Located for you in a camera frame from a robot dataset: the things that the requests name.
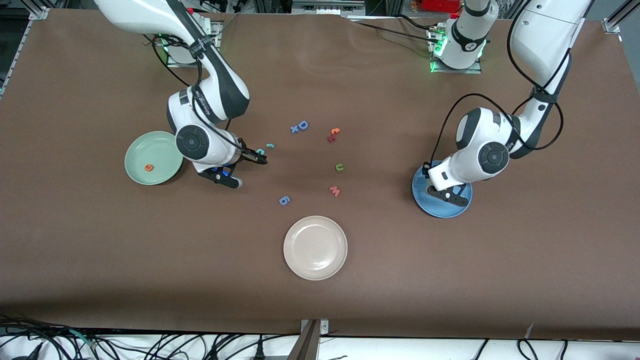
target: brown tabletop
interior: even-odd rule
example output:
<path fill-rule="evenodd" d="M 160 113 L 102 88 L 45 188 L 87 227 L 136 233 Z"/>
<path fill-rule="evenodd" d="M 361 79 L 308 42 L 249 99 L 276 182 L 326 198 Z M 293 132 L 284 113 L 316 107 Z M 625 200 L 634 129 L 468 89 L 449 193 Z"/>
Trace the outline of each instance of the brown tabletop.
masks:
<path fill-rule="evenodd" d="M 166 101 L 183 86 L 142 36 L 99 12 L 52 10 L 0 101 L 1 309 L 83 327 L 295 332 L 301 318 L 329 318 L 338 334 L 518 338 L 535 322 L 538 338 L 639 339 L 640 97 L 598 22 L 572 51 L 555 145 L 474 183 L 457 218 L 413 200 L 412 176 L 458 97 L 510 110 L 529 94 L 505 52 L 508 26 L 493 27 L 483 73 L 461 76 L 430 73 L 420 40 L 338 16 L 239 16 L 223 54 L 252 99 L 230 129 L 275 149 L 269 165 L 239 165 L 244 186 L 231 190 L 187 162 L 160 186 L 127 177 L 128 146 L 170 130 Z M 474 106 L 488 105 L 456 109 L 437 158 Z M 302 120 L 309 129 L 292 135 Z M 556 129 L 552 115 L 541 143 Z M 297 277 L 282 254 L 309 215 L 348 237 L 325 281 Z"/>

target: gray floor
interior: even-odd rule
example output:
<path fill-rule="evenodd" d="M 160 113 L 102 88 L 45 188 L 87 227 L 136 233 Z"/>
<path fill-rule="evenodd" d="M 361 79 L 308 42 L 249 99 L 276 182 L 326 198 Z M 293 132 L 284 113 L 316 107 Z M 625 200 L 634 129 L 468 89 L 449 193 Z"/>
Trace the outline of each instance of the gray floor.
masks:
<path fill-rule="evenodd" d="M 623 0 L 595 0 L 588 18 L 602 20 L 615 11 L 622 2 Z M 19 4 L 19 0 L 0 0 L 0 5 L 3 3 L 11 6 Z M 74 8 L 96 8 L 93 0 L 70 0 L 69 5 Z M 25 26 L 26 20 L 3 18 L 3 9 L 0 8 L 0 79 L 5 77 L 6 71 L 11 65 L 13 54 Z M 620 26 L 620 29 L 627 60 L 640 92 L 640 11 L 631 14 Z"/>

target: red box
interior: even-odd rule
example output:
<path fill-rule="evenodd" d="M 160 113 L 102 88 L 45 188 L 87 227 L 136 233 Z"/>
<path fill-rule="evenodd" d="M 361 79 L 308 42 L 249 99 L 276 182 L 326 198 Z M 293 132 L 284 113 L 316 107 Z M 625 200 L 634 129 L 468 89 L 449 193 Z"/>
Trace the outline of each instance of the red box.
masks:
<path fill-rule="evenodd" d="M 421 7 L 430 12 L 454 13 L 460 7 L 460 0 L 422 0 Z"/>

